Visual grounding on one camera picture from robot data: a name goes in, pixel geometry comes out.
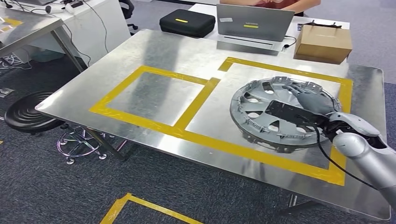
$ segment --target cardboard box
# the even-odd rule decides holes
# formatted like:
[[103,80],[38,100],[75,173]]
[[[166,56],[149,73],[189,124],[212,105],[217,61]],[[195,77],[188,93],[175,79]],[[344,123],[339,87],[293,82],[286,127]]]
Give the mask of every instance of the cardboard box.
[[351,51],[349,29],[303,25],[294,59],[340,64]]

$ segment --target stainless steel tabletop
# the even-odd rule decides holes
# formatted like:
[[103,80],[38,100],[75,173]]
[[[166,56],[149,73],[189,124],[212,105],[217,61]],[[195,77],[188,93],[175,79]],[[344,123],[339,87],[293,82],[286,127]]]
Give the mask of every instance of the stainless steel tabletop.
[[[233,94],[252,80],[275,76],[323,86],[342,99],[344,110],[350,105],[351,113],[386,136],[380,69],[222,50],[216,41],[151,30],[135,34],[36,108],[366,218],[388,219],[385,199],[334,169],[317,147],[281,153],[249,141],[234,124]],[[329,142],[324,145],[331,157],[363,178]]]
[[57,17],[0,8],[0,56],[7,55],[63,24]]

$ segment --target caster wheel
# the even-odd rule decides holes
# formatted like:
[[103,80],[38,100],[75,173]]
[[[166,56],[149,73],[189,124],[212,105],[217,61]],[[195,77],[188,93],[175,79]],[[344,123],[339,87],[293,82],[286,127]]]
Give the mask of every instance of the caster wheel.
[[67,144],[67,141],[66,140],[61,140],[59,144],[61,144],[61,146],[64,146],[64,145]]
[[107,158],[106,154],[103,154],[102,156],[99,156],[99,159],[104,160],[105,158]]
[[67,159],[66,163],[69,164],[69,165],[71,165],[71,164],[74,163],[74,159],[69,158],[69,159]]

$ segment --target yellow tape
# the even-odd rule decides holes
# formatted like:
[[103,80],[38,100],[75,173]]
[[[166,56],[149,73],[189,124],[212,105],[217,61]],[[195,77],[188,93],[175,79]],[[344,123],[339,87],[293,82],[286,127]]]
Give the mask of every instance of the yellow tape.
[[[247,66],[253,66],[257,68],[263,68],[268,70],[275,70],[280,72],[285,72],[289,74],[301,75],[306,77],[318,78],[327,81],[340,83],[339,89],[339,100],[343,105],[343,111],[350,112],[350,105],[352,99],[352,81],[350,79],[332,77],[327,75],[322,75],[318,73],[305,72],[300,70],[294,70],[279,66],[274,66],[270,64],[258,63],[247,61],[238,58],[227,58],[222,65],[219,67],[220,71],[228,71],[233,63],[239,63]],[[176,122],[174,126],[169,126],[160,122],[156,122],[147,118],[139,117],[133,114],[129,114],[123,111],[115,110],[106,107],[106,105],[119,93],[121,93],[129,84],[131,84],[137,76],[143,72],[151,72],[159,75],[164,75],[167,77],[178,78],[197,84],[204,84],[205,87],[197,95],[194,101],[182,114],[180,119]],[[281,156],[257,151],[252,148],[236,145],[230,142],[218,140],[205,135],[192,133],[186,131],[185,128],[188,126],[189,122],[193,119],[195,114],[198,112],[200,107],[209,97],[210,93],[219,83],[218,79],[212,78],[211,80],[205,80],[200,78],[191,77],[184,74],[179,74],[171,71],[151,68],[148,66],[141,66],[124,81],[122,81],[118,86],[116,86],[112,91],[110,91],[106,96],[104,96],[99,102],[97,102],[91,109],[91,112],[98,113],[113,119],[121,120],[130,124],[141,126],[147,129],[161,132],[163,134],[171,135],[177,138],[181,138],[187,141],[191,141],[202,146],[215,148],[217,150],[234,154],[236,156],[241,156],[249,158],[258,162],[262,162],[271,166],[286,169],[291,172],[296,172],[313,178],[317,178],[329,183],[334,183],[343,186],[345,182],[345,174],[339,170],[336,166],[330,163],[329,169],[323,169],[315,167],[302,162],[294,161],[291,159],[283,158]],[[345,168],[346,158],[338,152],[334,147],[331,148],[330,157],[336,161],[340,166]]]
[[151,202],[145,201],[143,199],[137,198],[135,196],[132,196],[130,193],[127,193],[125,196],[123,196],[121,199],[117,199],[108,213],[105,215],[105,217],[102,219],[100,224],[111,224],[114,222],[124,205],[127,203],[127,201],[132,201],[138,204],[141,204],[143,206],[146,206],[148,208],[154,209],[156,211],[162,212],[166,215],[172,216],[174,218],[177,218],[179,220],[185,221],[186,223],[189,224],[202,224],[201,222],[194,220],[192,218],[189,218],[185,215],[182,215],[180,213],[177,213],[175,211],[169,210],[167,208],[161,207],[159,205],[153,204]]
[[3,18],[3,19],[4,19],[4,22],[7,22],[14,27],[19,26],[23,23],[22,21],[19,21],[19,20],[13,20],[13,19],[9,19],[9,18]]
[[22,24],[22,21],[19,21],[19,20],[13,20],[13,19],[9,19],[9,18],[0,18],[0,19],[2,19],[4,22],[10,24],[10,25],[0,29],[0,31],[2,31],[2,32],[6,32],[7,30],[10,30],[10,29]]
[[181,19],[175,19],[176,21],[179,21],[179,22],[188,22],[188,21],[186,21],[186,20],[181,20]]
[[190,121],[194,118],[195,114],[201,108],[202,104],[206,101],[209,95],[212,93],[214,88],[216,88],[217,84],[220,82],[217,78],[211,78],[205,87],[199,92],[197,97],[195,97],[194,101],[190,104],[190,106],[184,111],[182,116],[177,120],[174,127],[180,128],[180,130],[184,130]]
[[243,25],[243,27],[247,27],[247,28],[258,28],[258,26],[252,26],[252,25]]

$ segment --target black case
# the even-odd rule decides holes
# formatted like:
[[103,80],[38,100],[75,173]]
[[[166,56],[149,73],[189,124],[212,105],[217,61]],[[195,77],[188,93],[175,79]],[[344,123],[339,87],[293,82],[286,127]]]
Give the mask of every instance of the black case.
[[160,27],[164,32],[204,37],[213,30],[215,22],[212,15],[177,9],[160,19]]

